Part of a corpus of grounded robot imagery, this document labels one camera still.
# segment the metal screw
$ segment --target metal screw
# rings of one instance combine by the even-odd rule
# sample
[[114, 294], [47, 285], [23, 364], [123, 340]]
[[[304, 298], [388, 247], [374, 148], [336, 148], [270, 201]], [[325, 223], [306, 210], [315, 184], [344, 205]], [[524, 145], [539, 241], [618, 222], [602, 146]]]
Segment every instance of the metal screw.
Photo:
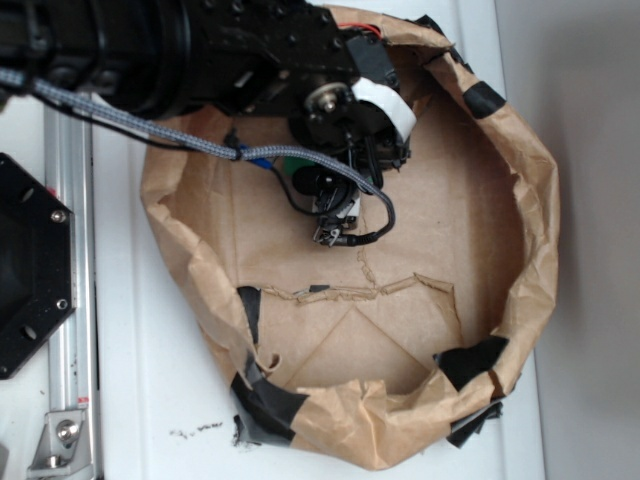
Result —
[[290, 47], [293, 47], [298, 43], [298, 37], [296, 37], [293, 33], [287, 35], [286, 40]]
[[62, 458], [60, 455], [51, 455], [46, 458], [45, 464], [48, 468], [59, 468], [62, 466]]
[[395, 88], [398, 86], [398, 76], [395, 73], [390, 73], [387, 75], [387, 85], [391, 88]]
[[80, 436], [80, 427], [71, 420], [63, 420], [58, 424], [56, 433], [63, 444], [69, 445], [75, 442]]
[[324, 117], [322, 115], [318, 115], [317, 113], [311, 113], [307, 117], [311, 123], [323, 123]]
[[322, 25], [328, 25], [330, 22], [331, 22], [331, 17], [329, 16], [328, 13], [325, 12], [320, 16], [320, 23]]
[[55, 210], [51, 214], [51, 221], [53, 223], [64, 223], [67, 221], [67, 214], [64, 213], [62, 210]]
[[338, 99], [333, 93], [330, 93], [330, 92], [324, 93], [318, 99], [318, 108], [320, 108], [320, 110], [325, 111], [326, 113], [331, 113], [335, 111], [335, 109], [338, 106], [338, 104], [336, 103], [337, 100]]
[[342, 43], [342, 40], [340, 38], [335, 37], [333, 40], [331, 40], [331, 43], [329, 46], [331, 47], [331, 50], [333, 50], [334, 52], [339, 52], [344, 47], [344, 43]]
[[231, 4], [231, 11], [236, 15], [244, 12], [244, 5], [242, 4], [242, 0], [234, 0]]

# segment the hexagonal plate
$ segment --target hexagonal plate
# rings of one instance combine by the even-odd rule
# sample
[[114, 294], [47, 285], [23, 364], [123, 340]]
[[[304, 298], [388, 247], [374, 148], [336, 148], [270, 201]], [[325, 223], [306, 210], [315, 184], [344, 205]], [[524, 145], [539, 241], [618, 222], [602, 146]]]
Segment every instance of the hexagonal plate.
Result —
[[73, 214], [0, 154], [0, 380], [11, 378], [74, 309]]

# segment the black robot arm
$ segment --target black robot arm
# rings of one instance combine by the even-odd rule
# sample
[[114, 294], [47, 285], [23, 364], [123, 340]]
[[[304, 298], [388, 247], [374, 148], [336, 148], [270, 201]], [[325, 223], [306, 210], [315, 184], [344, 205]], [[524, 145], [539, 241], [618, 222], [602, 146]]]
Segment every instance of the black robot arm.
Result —
[[[285, 117], [302, 145], [378, 187], [405, 163], [415, 121], [379, 36], [304, 0], [0, 0], [0, 65], [147, 119], [207, 104]], [[346, 244], [359, 211], [357, 189], [338, 184], [317, 168], [294, 177], [326, 245]]]

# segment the white tape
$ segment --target white tape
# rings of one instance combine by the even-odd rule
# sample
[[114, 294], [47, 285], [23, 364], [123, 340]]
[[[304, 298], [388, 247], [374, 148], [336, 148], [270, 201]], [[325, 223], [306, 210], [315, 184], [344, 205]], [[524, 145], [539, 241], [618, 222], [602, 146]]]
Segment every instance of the white tape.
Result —
[[400, 133], [403, 141], [407, 141], [417, 119], [409, 105], [390, 87], [373, 83], [368, 78], [361, 78], [351, 87], [356, 100], [373, 103], [380, 108]]

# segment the brown paper bag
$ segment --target brown paper bag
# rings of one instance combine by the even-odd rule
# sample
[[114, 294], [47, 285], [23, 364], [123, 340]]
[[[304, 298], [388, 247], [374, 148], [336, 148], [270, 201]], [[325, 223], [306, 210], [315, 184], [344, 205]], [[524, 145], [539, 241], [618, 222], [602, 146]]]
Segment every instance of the brown paper bag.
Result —
[[[555, 304], [558, 176], [444, 36], [332, 11], [381, 29], [419, 119], [407, 165], [385, 173], [389, 235], [318, 246], [268, 172], [199, 153], [150, 149], [142, 200], [249, 437], [383, 469], [514, 388]], [[218, 143], [232, 126], [251, 146], [294, 143], [284, 120], [213, 108], [169, 123]], [[362, 231], [385, 219], [365, 198]]]

